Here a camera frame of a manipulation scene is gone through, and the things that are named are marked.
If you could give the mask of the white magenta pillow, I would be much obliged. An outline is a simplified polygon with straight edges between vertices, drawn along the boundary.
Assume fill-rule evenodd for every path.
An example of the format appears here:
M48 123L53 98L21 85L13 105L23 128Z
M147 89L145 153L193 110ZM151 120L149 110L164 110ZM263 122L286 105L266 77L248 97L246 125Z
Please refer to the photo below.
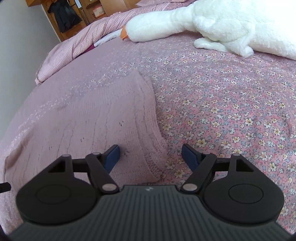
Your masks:
M110 41L110 40L112 40L112 39L115 39L115 38L119 37L120 34L121 34L121 30L122 30L122 29L119 29L119 30L117 30L117 31L114 31L114 32L112 32L112 33L109 33L109 34L105 35L105 36L102 37L100 40L98 40L98 41L95 42L93 45L91 45L91 46L90 46L85 52L88 52L88 51L94 49L95 47L97 47L97 46L99 46L99 45L102 45L102 44L104 44L104 43L106 43L106 42L108 42L108 41Z

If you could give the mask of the red white box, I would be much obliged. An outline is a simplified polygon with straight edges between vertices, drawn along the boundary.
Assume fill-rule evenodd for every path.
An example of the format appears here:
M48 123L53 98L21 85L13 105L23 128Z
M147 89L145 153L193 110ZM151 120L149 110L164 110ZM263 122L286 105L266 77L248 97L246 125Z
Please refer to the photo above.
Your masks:
M103 6L97 6L96 8L93 9L93 15L95 17L99 17L105 14Z

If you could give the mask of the black hanging jacket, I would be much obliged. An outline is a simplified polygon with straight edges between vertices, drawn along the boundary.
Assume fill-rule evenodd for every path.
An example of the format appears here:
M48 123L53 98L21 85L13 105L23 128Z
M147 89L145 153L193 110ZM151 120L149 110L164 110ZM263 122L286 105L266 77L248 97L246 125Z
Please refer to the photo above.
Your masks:
M51 3L47 12L54 14L61 33L70 30L82 21L67 0L58 0Z

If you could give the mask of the white plush goose toy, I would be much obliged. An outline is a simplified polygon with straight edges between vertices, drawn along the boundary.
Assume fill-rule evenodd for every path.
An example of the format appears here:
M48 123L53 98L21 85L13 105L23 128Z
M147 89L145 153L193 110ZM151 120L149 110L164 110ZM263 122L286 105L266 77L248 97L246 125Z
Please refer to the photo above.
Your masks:
M295 1L195 1L129 20L121 39L147 42L190 31L196 48L247 58L257 52L295 59Z

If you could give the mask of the pink checkered quilt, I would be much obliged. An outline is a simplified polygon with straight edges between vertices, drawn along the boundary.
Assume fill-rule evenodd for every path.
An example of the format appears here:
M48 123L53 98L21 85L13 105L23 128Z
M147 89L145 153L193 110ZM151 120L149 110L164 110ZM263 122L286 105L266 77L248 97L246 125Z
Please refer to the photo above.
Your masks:
M36 73L36 85L46 81L107 34L121 29L134 16L151 11L172 10L188 6L191 3L192 1L140 1L135 9L117 12L91 23L75 36L56 45L47 54Z

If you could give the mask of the pink floral bed sheet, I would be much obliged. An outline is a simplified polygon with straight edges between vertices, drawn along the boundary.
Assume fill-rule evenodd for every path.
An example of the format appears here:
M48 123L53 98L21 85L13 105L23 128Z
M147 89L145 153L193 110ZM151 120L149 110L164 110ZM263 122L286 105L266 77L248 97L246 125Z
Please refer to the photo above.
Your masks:
M86 88L133 71L149 77L168 147L156 183L181 184L189 176L181 158L184 143L219 157L240 153L283 191L278 222L295 232L295 61L196 49L196 37L184 33L146 43L116 38L44 83L56 79Z

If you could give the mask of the pink knitted cardigan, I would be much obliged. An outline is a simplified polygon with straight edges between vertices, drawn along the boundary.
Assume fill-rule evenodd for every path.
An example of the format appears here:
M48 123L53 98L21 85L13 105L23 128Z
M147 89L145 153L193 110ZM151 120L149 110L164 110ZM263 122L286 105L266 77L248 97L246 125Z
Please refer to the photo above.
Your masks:
M167 144L157 123L152 80L133 71L82 88L56 79L41 84L26 99L1 140L1 226L12 232L22 220L16 193L63 154L84 158L112 145L121 157L111 172L122 185L158 182Z

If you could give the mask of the wooden wardrobe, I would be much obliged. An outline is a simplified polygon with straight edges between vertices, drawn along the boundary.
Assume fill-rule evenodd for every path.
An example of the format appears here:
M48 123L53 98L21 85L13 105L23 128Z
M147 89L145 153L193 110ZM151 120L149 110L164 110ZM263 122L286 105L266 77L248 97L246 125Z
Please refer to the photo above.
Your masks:
M90 25L96 20L108 17L117 12L125 12L131 9L136 8L137 0L111 0L111 1L72 1L69 0L68 3L72 6L77 15L82 19L82 21L72 27L70 30L67 30L64 33L59 31L57 22L55 20L54 14L49 14L47 12L49 6L54 1L42 1L42 0L26 0L28 7L41 5L45 11L45 14L52 25L58 39L63 42L78 32L80 32L84 27ZM93 9L97 6L103 6L105 14L99 17L93 15Z

